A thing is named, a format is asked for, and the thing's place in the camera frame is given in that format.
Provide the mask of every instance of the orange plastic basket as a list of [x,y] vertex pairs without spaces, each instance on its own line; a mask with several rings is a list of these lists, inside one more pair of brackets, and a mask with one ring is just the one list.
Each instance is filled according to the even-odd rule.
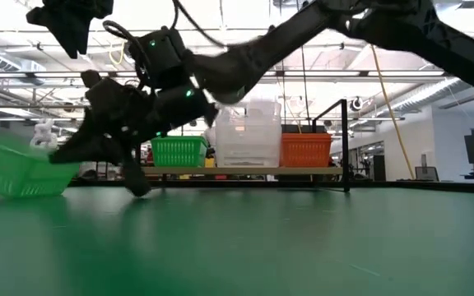
[[332,138],[327,133],[284,133],[281,166],[287,168],[328,167]]

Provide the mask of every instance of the shelf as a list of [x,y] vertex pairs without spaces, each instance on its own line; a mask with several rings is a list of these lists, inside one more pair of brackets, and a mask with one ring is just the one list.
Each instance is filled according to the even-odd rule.
[[145,174],[310,175],[342,174],[343,168],[142,168]]

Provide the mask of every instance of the table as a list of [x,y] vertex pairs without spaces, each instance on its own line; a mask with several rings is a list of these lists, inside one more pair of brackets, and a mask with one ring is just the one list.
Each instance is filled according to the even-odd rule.
[[[344,168],[166,168],[166,167],[143,167],[146,176],[162,175],[162,186],[166,186],[167,176],[174,175],[299,175],[299,176],[323,176],[323,175],[342,175],[341,185],[344,192],[351,190],[348,171]],[[320,182],[314,178],[314,185],[317,187]]]
[[0,201],[0,295],[474,295],[474,194],[69,188]]

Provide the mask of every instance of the green plastic basket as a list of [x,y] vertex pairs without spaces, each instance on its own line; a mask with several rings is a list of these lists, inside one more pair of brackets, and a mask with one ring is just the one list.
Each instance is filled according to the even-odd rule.
[[62,194],[79,164],[51,164],[48,153],[0,134],[0,194],[10,198]]
[[156,167],[201,168],[207,143],[202,136],[167,136],[151,140]]

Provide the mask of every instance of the clear plastic container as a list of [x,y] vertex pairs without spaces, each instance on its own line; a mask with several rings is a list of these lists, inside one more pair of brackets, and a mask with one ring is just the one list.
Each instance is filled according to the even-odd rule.
[[253,101],[243,112],[221,110],[216,120],[218,167],[279,167],[281,104]]

